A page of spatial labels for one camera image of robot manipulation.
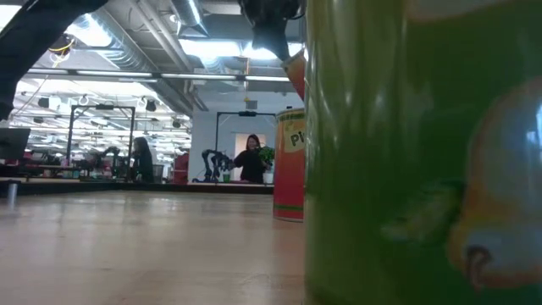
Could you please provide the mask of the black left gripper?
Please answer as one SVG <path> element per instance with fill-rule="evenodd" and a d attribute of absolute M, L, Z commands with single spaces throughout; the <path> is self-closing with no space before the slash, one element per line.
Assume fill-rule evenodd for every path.
<path fill-rule="evenodd" d="M 286 19 L 299 19 L 305 13 L 305 0 L 239 0 L 241 13 L 252 27 L 252 48 L 264 48 L 281 61 L 290 57 L 285 35 Z"/>

